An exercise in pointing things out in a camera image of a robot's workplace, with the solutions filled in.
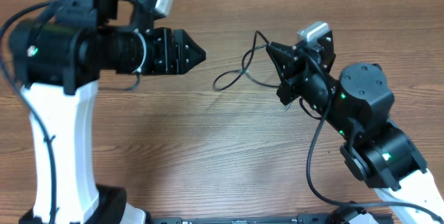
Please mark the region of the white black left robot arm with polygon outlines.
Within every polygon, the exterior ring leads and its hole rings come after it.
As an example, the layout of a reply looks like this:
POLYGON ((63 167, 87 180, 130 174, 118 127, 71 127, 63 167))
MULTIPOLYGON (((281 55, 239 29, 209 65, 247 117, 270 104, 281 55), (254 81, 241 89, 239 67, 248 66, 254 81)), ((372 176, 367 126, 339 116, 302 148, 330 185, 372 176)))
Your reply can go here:
POLYGON ((27 107, 37 193, 22 223, 151 223, 126 190, 97 184, 92 118, 100 73, 185 74, 206 59, 186 31, 155 27, 173 0, 50 0, 2 27, 14 71, 6 80, 27 107))

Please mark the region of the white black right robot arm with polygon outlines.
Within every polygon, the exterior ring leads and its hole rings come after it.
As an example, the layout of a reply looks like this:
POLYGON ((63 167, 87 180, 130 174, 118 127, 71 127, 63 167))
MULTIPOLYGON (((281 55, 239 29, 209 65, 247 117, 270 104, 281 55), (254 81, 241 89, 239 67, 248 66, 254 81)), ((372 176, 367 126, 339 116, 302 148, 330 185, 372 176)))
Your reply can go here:
POLYGON ((379 192, 377 203, 391 207, 401 221, 442 223, 441 198, 427 162, 411 138, 390 118, 394 93, 378 64, 355 63, 331 77, 336 58, 331 30, 294 46, 271 42, 266 51, 280 77, 277 96, 285 105, 308 103, 345 142, 345 164, 356 179, 379 192))

